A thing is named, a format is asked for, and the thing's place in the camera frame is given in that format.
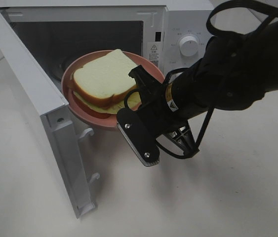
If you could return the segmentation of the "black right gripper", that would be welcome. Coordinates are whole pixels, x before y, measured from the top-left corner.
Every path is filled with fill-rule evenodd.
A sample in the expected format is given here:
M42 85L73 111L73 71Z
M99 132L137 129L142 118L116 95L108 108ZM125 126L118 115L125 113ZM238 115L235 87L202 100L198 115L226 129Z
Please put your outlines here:
M161 83L150 75L142 65L132 69L129 76L135 79L141 105L136 111L139 119L153 138L164 135L176 145L182 155L163 147L174 158L192 158L199 152L188 123L198 115L198 99L194 94L192 79L175 79Z

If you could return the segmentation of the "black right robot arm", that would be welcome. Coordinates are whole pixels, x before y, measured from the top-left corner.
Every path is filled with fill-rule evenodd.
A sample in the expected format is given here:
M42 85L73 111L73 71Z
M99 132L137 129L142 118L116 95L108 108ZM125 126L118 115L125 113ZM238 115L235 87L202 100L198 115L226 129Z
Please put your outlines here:
M145 166L159 162L164 135L182 150L177 159L199 151L215 109L242 111L267 92L278 90L278 21L263 22L239 42L213 36L204 56L189 68L169 72L158 82L142 66L132 69L142 104L117 114L118 127Z

